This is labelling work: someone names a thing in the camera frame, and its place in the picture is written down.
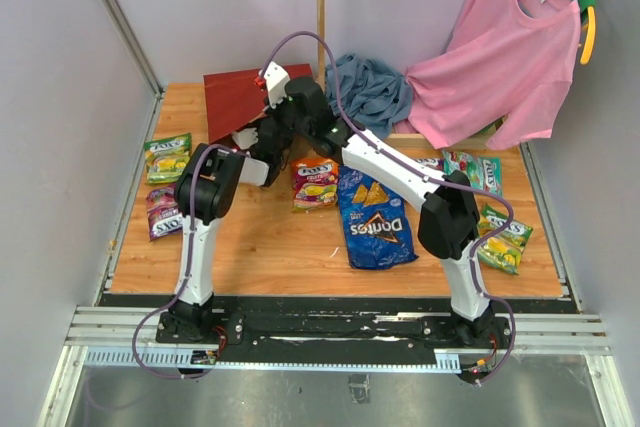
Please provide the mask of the red paper bag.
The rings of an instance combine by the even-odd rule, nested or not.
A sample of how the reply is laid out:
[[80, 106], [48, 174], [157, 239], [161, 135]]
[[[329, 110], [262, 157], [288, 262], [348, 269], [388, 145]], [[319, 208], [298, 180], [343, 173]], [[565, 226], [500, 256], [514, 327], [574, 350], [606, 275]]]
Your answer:
[[210, 143], [238, 131], [260, 116], [266, 92], [256, 85], [257, 77], [257, 69], [203, 76]]

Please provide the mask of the orange Fox's candy bag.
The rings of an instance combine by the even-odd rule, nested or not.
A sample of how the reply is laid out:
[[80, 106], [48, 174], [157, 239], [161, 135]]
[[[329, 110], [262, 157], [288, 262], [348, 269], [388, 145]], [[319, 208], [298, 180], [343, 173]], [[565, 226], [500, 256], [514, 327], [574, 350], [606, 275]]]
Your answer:
[[307, 212], [337, 202], [338, 164], [326, 158], [303, 158], [291, 163], [293, 211]]

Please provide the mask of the green white snack bag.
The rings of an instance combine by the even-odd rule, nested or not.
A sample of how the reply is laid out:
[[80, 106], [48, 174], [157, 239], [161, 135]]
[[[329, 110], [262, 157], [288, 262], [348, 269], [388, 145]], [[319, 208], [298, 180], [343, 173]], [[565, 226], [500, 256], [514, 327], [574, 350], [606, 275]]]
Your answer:
[[190, 133], [145, 142], [146, 183], [160, 185], [176, 182], [190, 160], [191, 146]]

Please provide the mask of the blue Doritos chip bag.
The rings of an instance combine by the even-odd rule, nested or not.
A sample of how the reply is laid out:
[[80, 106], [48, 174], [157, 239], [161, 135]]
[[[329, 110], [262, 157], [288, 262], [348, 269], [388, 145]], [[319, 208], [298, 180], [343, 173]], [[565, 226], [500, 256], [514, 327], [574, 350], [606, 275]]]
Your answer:
[[342, 166], [338, 206], [352, 268], [387, 270], [418, 259], [404, 200], [388, 187]]

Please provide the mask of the purple snack bag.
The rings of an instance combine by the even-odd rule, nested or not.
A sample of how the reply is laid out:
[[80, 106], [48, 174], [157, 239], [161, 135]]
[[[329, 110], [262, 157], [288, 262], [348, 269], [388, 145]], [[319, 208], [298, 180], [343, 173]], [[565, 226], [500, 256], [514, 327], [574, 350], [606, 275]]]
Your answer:
[[443, 172], [444, 171], [444, 160], [442, 158], [416, 158], [416, 162], [421, 164], [422, 166]]

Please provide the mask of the purple Fox's candy bag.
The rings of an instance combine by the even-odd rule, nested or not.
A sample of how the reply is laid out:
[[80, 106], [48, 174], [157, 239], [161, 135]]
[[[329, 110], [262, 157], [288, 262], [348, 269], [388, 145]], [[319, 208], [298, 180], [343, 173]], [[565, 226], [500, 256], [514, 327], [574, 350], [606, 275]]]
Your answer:
[[173, 184], [151, 190], [145, 202], [150, 241], [182, 231], [182, 215], [174, 199]]

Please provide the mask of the green candy snack bag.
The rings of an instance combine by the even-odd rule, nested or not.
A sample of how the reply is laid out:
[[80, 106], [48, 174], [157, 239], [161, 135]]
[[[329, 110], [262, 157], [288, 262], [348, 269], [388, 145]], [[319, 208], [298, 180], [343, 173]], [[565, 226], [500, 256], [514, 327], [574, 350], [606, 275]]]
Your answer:
[[442, 151], [442, 155], [443, 168], [447, 175], [460, 171], [467, 176], [473, 188], [502, 195], [502, 165], [499, 158], [446, 150]]

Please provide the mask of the green yellow Fox's candy bag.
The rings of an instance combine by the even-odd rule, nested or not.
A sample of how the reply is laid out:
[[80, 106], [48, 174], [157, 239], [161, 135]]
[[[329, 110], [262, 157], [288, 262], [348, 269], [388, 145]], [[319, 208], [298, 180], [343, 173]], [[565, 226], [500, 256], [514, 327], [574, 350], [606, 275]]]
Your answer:
[[[478, 231], [480, 236], [501, 227], [507, 216], [485, 203], [480, 211]], [[523, 252], [533, 228], [517, 220], [497, 235], [487, 239], [477, 251], [479, 260], [502, 272], [518, 275]]]

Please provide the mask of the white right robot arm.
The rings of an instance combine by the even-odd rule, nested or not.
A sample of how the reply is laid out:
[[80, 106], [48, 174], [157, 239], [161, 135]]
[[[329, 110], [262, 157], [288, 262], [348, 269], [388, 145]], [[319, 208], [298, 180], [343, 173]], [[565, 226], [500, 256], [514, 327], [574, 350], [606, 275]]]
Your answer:
[[378, 139], [370, 130], [333, 114], [321, 87], [310, 77], [276, 79], [263, 74], [265, 112], [285, 130], [305, 138], [322, 157], [358, 170], [399, 194], [419, 214], [418, 240], [439, 258], [451, 293], [455, 339], [474, 347], [503, 334], [495, 320], [497, 297], [484, 287], [477, 250], [476, 190], [461, 172], [430, 169]]

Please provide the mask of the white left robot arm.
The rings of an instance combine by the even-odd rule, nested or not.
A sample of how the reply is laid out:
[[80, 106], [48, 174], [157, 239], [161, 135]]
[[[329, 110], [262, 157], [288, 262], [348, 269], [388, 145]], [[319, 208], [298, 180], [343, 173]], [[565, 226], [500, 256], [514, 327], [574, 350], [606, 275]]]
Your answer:
[[220, 333], [222, 317], [214, 312], [212, 265], [218, 232], [241, 184], [268, 187], [285, 163], [292, 138], [277, 123], [262, 118], [236, 133], [236, 150], [199, 144], [174, 187], [182, 219], [179, 281], [156, 340], [204, 343]]

